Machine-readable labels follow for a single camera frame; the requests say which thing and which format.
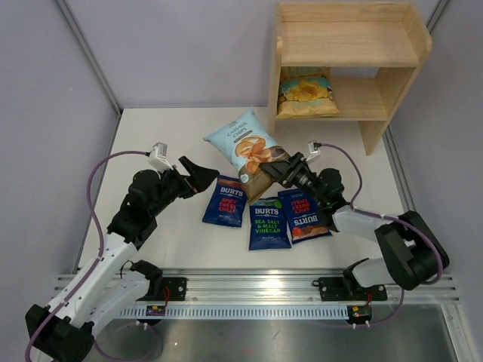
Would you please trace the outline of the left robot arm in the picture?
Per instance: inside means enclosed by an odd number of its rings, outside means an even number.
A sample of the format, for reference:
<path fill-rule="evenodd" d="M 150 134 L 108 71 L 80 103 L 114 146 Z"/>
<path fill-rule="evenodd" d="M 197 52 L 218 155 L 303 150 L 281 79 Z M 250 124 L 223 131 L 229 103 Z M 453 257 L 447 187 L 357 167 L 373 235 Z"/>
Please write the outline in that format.
<path fill-rule="evenodd" d="M 162 294 L 162 270 L 143 260 L 135 262 L 133 270 L 114 287 L 107 285 L 155 231 L 157 216 L 176 199 L 204 192 L 219 172 L 183 156 L 179 161 L 188 174 L 182 175 L 165 157 L 154 152 L 145 156 L 154 168 L 134 175 L 107 229 L 97 230 L 97 254 L 46 306 L 33 305 L 26 313 L 29 342 L 25 360 L 37 348 L 55 361 L 82 361 L 100 332 L 126 305 Z"/>

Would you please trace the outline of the light blue cassava chips bag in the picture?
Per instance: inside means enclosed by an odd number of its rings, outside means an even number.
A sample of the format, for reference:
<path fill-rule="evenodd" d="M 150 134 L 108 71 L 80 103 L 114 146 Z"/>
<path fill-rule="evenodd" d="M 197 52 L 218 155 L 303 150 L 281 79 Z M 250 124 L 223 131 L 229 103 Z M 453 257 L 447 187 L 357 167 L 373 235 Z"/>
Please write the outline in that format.
<path fill-rule="evenodd" d="M 261 164 L 285 161 L 290 155 L 266 132 L 254 109 L 204 137 L 237 171 L 248 203 L 253 204 L 274 183 Z"/>

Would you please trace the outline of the blue Burts sea salt bag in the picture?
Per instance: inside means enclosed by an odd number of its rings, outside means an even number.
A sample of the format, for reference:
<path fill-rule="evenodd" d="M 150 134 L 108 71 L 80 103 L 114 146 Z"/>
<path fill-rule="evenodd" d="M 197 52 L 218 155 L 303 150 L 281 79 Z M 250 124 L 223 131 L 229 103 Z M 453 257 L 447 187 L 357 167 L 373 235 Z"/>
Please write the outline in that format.
<path fill-rule="evenodd" d="M 249 250 L 290 249 L 288 223 L 277 197 L 260 198 L 250 206 Z"/>

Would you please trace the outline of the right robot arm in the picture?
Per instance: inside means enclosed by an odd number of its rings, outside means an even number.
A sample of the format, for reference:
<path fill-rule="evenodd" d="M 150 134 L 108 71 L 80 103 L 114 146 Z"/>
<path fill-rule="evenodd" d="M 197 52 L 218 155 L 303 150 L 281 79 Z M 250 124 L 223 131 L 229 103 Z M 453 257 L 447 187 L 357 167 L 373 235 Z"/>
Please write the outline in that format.
<path fill-rule="evenodd" d="M 449 266 L 447 252 L 418 212 L 390 216 L 355 207 L 343 197 L 338 170 L 326 168 L 314 173 L 299 152 L 260 168 L 285 188 L 296 186 L 312 197 L 319 220 L 329 230 L 356 235 L 379 246 L 380 258 L 362 259 L 343 270 L 341 287 L 351 300 L 364 300 L 371 288 L 384 284 L 403 290 L 434 284 Z"/>

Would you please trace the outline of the blue Burts spicy chilli bag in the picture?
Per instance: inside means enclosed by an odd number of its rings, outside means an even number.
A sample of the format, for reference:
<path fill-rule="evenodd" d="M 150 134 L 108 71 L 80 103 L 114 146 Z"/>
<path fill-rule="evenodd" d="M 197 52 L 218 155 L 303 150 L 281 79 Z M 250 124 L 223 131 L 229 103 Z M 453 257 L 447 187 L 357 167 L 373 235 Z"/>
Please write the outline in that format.
<path fill-rule="evenodd" d="M 247 199 L 238 179 L 219 175 L 202 222 L 241 228 Z"/>

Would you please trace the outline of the tan kettle chips bag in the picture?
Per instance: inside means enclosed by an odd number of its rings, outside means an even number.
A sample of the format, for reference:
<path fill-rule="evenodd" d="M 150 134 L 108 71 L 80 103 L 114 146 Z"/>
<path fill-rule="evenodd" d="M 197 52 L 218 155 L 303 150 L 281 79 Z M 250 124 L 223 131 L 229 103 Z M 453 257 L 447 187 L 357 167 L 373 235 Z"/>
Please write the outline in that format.
<path fill-rule="evenodd" d="M 340 114 L 329 82 L 330 68 L 283 66 L 278 89 L 277 118 L 319 118 Z"/>

